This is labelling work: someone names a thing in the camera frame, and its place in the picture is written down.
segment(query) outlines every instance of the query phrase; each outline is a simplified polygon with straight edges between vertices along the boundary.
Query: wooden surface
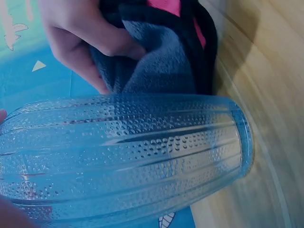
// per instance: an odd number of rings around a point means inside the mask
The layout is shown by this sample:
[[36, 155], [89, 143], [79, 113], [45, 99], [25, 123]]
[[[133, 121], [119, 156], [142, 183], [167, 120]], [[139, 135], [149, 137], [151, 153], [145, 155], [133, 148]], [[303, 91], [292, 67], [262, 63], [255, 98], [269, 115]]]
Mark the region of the wooden surface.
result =
[[200, 0], [220, 36], [216, 91], [239, 103], [251, 172], [193, 205], [198, 228], [304, 227], [304, 0]]

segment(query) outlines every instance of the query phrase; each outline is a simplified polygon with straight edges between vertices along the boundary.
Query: textured glass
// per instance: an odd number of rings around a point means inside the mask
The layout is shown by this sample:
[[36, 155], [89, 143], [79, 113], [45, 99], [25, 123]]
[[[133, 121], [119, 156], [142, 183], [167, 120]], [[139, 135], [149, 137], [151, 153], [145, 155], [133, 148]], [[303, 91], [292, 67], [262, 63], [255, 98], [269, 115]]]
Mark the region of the textured glass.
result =
[[157, 218], [229, 185], [251, 162], [247, 121], [222, 97], [44, 101], [0, 125], [0, 194], [46, 228]]

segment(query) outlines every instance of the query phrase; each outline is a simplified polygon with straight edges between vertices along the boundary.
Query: blue tablecloth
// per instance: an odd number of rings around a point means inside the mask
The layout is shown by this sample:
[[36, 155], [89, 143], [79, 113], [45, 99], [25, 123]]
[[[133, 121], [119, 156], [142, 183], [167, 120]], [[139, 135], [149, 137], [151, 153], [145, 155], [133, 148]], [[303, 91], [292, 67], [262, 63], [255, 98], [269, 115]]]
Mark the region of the blue tablecloth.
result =
[[[57, 62], [44, 35], [35, 1], [0, 1], [0, 108], [8, 112], [30, 102], [96, 95], [71, 70]], [[193, 228], [190, 208], [137, 228]]]

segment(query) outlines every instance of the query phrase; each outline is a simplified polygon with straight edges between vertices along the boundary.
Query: microfiber cloth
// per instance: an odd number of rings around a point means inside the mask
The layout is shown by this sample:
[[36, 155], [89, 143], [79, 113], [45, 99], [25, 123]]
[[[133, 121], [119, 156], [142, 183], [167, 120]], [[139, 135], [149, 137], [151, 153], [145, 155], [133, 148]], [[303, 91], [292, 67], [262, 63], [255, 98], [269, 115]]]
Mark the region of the microfiber cloth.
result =
[[197, 0], [181, 0], [175, 8], [179, 13], [154, 3], [100, 1], [104, 18], [126, 29], [147, 50], [136, 61], [108, 57], [90, 47], [100, 77], [114, 93], [210, 95], [218, 43], [211, 16]]

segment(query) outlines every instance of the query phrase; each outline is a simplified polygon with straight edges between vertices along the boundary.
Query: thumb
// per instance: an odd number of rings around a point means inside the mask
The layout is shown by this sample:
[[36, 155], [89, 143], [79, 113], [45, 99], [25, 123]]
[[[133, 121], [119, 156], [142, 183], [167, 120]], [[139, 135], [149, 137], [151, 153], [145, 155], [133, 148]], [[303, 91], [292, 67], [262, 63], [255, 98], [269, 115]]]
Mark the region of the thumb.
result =
[[7, 117], [7, 112], [4, 109], [0, 109], [0, 123], [4, 121], [4, 119]]
[[146, 54], [146, 50], [127, 30], [109, 24], [98, 9], [75, 20], [72, 26], [65, 29], [107, 56], [127, 56], [139, 60]]

